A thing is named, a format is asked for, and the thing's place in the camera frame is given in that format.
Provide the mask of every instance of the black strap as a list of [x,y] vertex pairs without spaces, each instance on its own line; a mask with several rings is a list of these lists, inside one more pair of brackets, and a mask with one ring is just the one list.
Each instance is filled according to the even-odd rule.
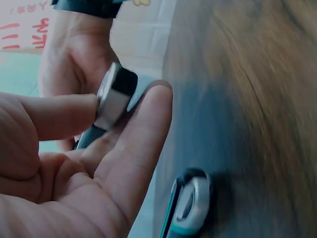
[[75,11],[101,18],[116,18],[122,2],[112,0],[52,0],[56,10]]

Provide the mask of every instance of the finger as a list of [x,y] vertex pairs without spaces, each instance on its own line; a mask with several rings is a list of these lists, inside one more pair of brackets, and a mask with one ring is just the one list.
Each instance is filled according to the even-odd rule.
[[156,80],[152,82],[146,88],[138,103],[130,112],[126,113],[124,118],[116,125],[116,127],[113,130],[106,133],[103,137],[97,139],[84,151],[83,155],[80,157],[80,162],[85,166],[87,173],[90,175],[90,177],[94,176],[94,173],[103,157],[114,148],[119,136],[126,127],[130,118],[134,113],[137,113],[137,111],[139,110],[140,104],[142,103],[144,96],[151,88],[158,85],[170,88],[170,85],[166,81]]
[[40,141],[67,139],[91,126],[98,100],[94,94],[51,98],[19,97],[30,116]]
[[115,147],[101,161],[94,180],[121,211],[129,229],[135,220],[172,117],[172,90],[156,86],[149,90],[142,104],[119,137]]
[[72,137],[70,139],[58,140],[56,141],[56,146],[60,151],[66,152],[71,151],[75,147],[75,139]]

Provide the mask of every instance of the chinese characters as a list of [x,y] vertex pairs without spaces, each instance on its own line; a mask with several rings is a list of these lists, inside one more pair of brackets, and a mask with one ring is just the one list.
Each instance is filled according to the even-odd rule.
[[[6,30],[6,29],[12,29],[12,28],[16,28],[16,27],[19,27],[19,26],[20,26],[19,23],[11,23],[11,24],[8,24],[8,25],[0,27],[0,30],[2,31],[2,30]],[[11,40],[11,39],[16,39],[18,37],[19,37],[18,34],[8,34],[6,36],[3,36],[2,40]],[[10,44],[8,46],[2,47],[3,50],[19,49],[19,48],[20,48],[20,45],[18,45],[18,44]]]
[[36,49],[42,49],[45,46],[47,40],[47,28],[49,26],[49,19],[43,18],[39,25],[32,26],[32,28],[37,29],[36,32],[40,33],[37,35],[32,35],[32,39],[34,40],[32,45],[35,46]]

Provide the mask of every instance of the rubber strap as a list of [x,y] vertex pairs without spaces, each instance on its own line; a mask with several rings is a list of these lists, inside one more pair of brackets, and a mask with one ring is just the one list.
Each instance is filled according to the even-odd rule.
[[105,131],[92,125],[86,130],[80,137],[79,141],[76,142],[74,150],[86,149],[96,139],[103,136]]
[[97,16],[101,18],[116,18],[122,0],[115,3],[112,0],[52,0],[56,10],[74,11],[79,13]]

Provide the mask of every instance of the table surface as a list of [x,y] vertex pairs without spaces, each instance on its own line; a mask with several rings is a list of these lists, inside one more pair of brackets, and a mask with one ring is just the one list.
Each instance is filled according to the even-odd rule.
[[164,79],[173,121],[154,237],[174,179],[211,173],[207,238],[317,237],[317,2],[179,0]]

